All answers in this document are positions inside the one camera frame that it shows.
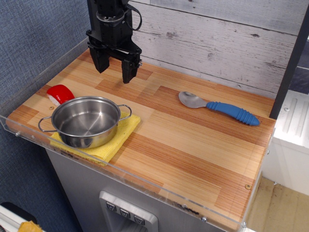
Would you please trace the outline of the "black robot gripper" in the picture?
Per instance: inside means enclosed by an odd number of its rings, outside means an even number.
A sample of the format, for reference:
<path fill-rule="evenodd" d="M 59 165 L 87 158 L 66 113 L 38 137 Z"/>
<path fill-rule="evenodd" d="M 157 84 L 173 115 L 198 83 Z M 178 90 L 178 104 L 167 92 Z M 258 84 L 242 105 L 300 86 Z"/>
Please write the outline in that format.
<path fill-rule="evenodd" d="M 86 34 L 93 63 L 99 73 L 110 65 L 109 57 L 122 61 L 123 83 L 128 84 L 140 67 L 141 48 L 132 41 L 133 31 L 140 29 L 142 17 L 137 9 L 121 9 L 110 17 L 89 9 L 90 25 Z"/>

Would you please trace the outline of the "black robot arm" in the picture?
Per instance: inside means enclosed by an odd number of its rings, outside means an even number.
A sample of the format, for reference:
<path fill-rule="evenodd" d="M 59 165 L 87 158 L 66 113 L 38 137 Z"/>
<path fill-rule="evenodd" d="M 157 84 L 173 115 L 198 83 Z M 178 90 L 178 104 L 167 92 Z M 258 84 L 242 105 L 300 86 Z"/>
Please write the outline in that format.
<path fill-rule="evenodd" d="M 110 65 L 109 58 L 122 63 L 123 82 L 128 84 L 137 75 L 141 65 L 142 49 L 133 41 L 132 13 L 140 12 L 127 0 L 89 0 L 87 2 L 91 29 L 86 34 L 93 63 L 99 73 Z"/>

